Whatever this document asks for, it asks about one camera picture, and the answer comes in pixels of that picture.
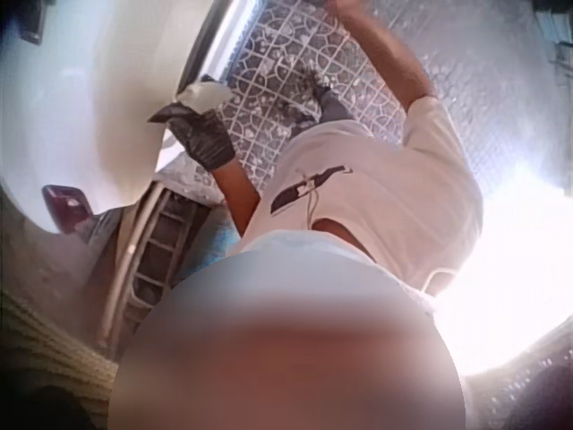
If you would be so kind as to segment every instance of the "gray tile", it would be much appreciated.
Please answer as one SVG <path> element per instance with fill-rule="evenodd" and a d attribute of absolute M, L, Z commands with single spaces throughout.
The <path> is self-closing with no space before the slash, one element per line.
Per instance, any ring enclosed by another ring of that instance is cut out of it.
<path fill-rule="evenodd" d="M 335 61 L 351 72 L 357 73 L 366 63 L 366 54 L 352 40 L 346 40 L 334 57 Z"/>

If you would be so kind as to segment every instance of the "blurred object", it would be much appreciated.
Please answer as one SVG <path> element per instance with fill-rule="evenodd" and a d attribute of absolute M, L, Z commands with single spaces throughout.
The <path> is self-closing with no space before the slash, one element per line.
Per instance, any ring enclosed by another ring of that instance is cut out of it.
<path fill-rule="evenodd" d="M 554 365 L 539 373 L 517 399 L 503 430 L 573 428 L 571 366 Z"/>
<path fill-rule="evenodd" d="M 573 5 L 569 0 L 534 0 L 534 10 L 547 40 L 573 46 Z"/>
<path fill-rule="evenodd" d="M 47 0 L 29 0 L 21 2 L 16 12 L 20 37 L 29 43 L 42 43 Z"/>
<path fill-rule="evenodd" d="M 184 250 L 209 212 L 159 183 L 150 188 L 139 205 L 135 219 L 125 220 L 123 233 L 120 228 L 117 252 L 124 251 L 116 257 L 118 264 L 98 336 L 111 357 L 121 353 L 124 339 L 131 337 L 176 284 L 175 274 Z M 127 229 L 131 233 L 125 243 Z"/>
<path fill-rule="evenodd" d="M 324 7 L 327 0 L 303 0 L 303 2 L 312 4 L 314 7 Z"/>
<path fill-rule="evenodd" d="M 506 428 L 503 425 L 517 406 L 520 397 L 529 396 L 525 394 L 529 392 L 527 387 L 535 382 L 539 373 L 550 366 L 564 366 L 569 370 L 573 366 L 573 317 L 569 317 L 566 322 L 506 365 L 467 378 L 482 424 L 490 429 Z M 530 427 L 507 428 L 513 430 Z M 546 430 L 547 427 L 531 428 Z"/>
<path fill-rule="evenodd" d="M 223 206 L 213 209 L 187 251 L 176 276 L 177 281 L 185 280 L 196 271 L 227 257 L 228 249 L 240 238 L 228 209 Z"/>
<path fill-rule="evenodd" d="M 12 385 L 21 395 L 47 386 L 64 389 L 79 400 L 97 428 L 107 428 L 117 364 L 60 331 L 5 290 L 1 308 L 0 349 Z"/>
<path fill-rule="evenodd" d="M 132 235 L 133 224 L 135 223 L 135 217 L 137 215 L 138 209 L 140 208 L 140 202 L 127 206 L 122 210 L 122 220 L 119 225 L 119 232 L 117 234 L 117 248 L 115 250 L 115 266 L 117 267 L 122 260 L 122 256 L 127 251 L 127 242 Z"/>
<path fill-rule="evenodd" d="M 121 262 L 115 269 L 115 276 L 109 288 L 106 307 L 104 309 L 101 327 L 98 334 L 98 342 L 104 347 L 108 345 L 113 323 L 117 319 L 118 307 L 121 307 L 122 302 L 124 302 L 124 300 L 127 298 L 124 293 L 124 282 L 130 264 L 132 263 L 136 246 L 140 241 L 143 230 L 145 229 L 147 221 L 155 209 L 156 203 L 163 189 L 164 186 L 160 183 L 155 183 L 153 186 L 150 195 L 141 207 L 141 213 L 135 222 Z"/>
<path fill-rule="evenodd" d="M 175 100 L 203 115 L 231 99 L 231 90 L 218 82 L 195 82 L 177 94 Z"/>

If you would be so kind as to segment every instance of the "floor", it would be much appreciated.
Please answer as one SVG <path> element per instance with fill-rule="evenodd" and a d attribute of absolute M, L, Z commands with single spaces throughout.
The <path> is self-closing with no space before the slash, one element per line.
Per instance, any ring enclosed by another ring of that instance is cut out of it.
<path fill-rule="evenodd" d="M 458 127 L 483 193 L 526 163 L 556 186 L 567 181 L 569 90 L 523 0 L 373 0 L 370 12 L 422 60 Z M 338 23 L 303 0 L 270 0 L 228 80 L 222 113 L 253 182 L 263 189 L 288 146 L 286 103 L 318 113 L 297 88 L 302 65 L 329 78 L 355 115 L 399 144 L 404 111 Z M 214 188 L 198 168 L 194 180 Z"/>

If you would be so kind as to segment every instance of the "patterned tile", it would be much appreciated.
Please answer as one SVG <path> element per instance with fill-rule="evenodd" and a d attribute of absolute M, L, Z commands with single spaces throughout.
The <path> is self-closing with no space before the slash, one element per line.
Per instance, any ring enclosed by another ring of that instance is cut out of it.
<path fill-rule="evenodd" d="M 244 98 L 243 108 L 256 116 L 265 117 L 276 96 L 268 90 L 252 85 Z"/>
<path fill-rule="evenodd" d="M 362 77 L 354 78 L 344 95 L 344 101 L 356 112 L 364 112 L 377 93 Z"/>
<path fill-rule="evenodd" d="M 296 64 L 303 48 L 303 45 L 297 41 L 278 35 L 269 49 L 267 58 L 275 61 L 278 65 L 290 68 Z"/>
<path fill-rule="evenodd" d="M 259 65 L 261 65 L 262 58 L 262 56 L 258 56 L 251 51 L 244 51 L 236 61 L 231 74 L 245 81 L 252 81 Z"/>
<path fill-rule="evenodd" d="M 264 56 L 269 51 L 270 45 L 277 37 L 278 32 L 270 27 L 257 25 L 249 39 L 247 40 L 244 49 L 246 51 L 254 52 L 260 56 Z"/>
<path fill-rule="evenodd" d="M 290 134 L 290 129 L 281 124 L 265 120 L 255 139 L 256 142 L 267 146 L 271 150 L 280 149 L 283 142 Z"/>
<path fill-rule="evenodd" d="M 265 57 L 254 82 L 269 91 L 278 93 L 287 80 L 288 73 L 288 68 L 280 64 L 279 61 Z"/>
<path fill-rule="evenodd" d="M 336 63 L 330 63 L 325 75 L 332 89 L 340 96 L 344 95 L 355 76 L 348 69 Z"/>
<path fill-rule="evenodd" d="M 334 59 L 351 72 L 357 73 L 366 63 L 366 54 L 354 40 L 348 39 L 340 47 Z"/>
<path fill-rule="evenodd" d="M 311 47 L 306 47 L 296 64 L 295 69 L 302 71 L 305 67 L 310 67 L 321 72 L 325 72 L 329 66 L 329 58 L 320 54 Z"/>
<path fill-rule="evenodd" d="M 233 122 L 233 126 L 231 127 L 231 132 L 233 132 L 235 135 L 239 136 L 242 139 L 251 141 L 257 135 L 259 129 L 251 121 L 242 122 L 238 120 Z"/>
<path fill-rule="evenodd" d="M 309 41 L 309 47 L 313 47 L 325 56 L 333 57 L 344 42 L 344 39 L 345 35 L 340 30 L 321 22 L 316 33 Z"/>
<path fill-rule="evenodd" d="M 229 103 L 236 107 L 241 106 L 251 84 L 248 81 L 243 81 L 242 79 L 237 79 L 234 76 L 231 76 L 227 85 L 233 92 L 233 96 L 229 100 Z"/>
<path fill-rule="evenodd" d="M 385 85 L 384 81 L 380 77 L 380 74 L 376 72 L 376 69 L 374 69 L 374 66 L 370 60 L 366 61 L 366 64 L 360 71 L 360 77 L 375 89 L 380 89 Z"/>
<path fill-rule="evenodd" d="M 259 19 L 259 24 L 273 30 L 280 30 L 290 13 L 289 7 L 270 1 Z"/>
<path fill-rule="evenodd" d="M 288 38 L 298 40 L 303 45 L 307 45 L 318 26 L 319 22 L 310 16 L 293 11 L 281 27 L 280 33 Z"/>

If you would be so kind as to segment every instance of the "person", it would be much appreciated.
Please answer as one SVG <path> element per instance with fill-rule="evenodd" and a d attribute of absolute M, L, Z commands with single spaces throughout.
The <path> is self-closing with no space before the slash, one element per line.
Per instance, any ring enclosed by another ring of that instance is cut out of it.
<path fill-rule="evenodd" d="M 174 103 L 151 118 L 214 176 L 241 239 L 142 323 L 110 430 L 466 425 L 431 295 L 471 252 L 482 196 L 412 52 L 361 0 L 328 8 L 407 112 L 402 148 L 314 79 L 320 123 L 296 127 L 260 196 L 215 111 Z"/>
<path fill-rule="evenodd" d="M 218 122 L 213 112 L 194 120 L 171 117 L 169 126 L 224 194 L 242 237 L 235 253 L 276 230 L 324 232 L 435 296 L 481 233 L 479 187 L 455 126 L 412 51 L 368 16 L 362 0 L 331 0 L 327 8 L 407 112 L 401 149 L 373 137 L 333 90 L 317 84 L 320 123 L 294 129 L 260 197 L 223 125 L 209 126 Z"/>

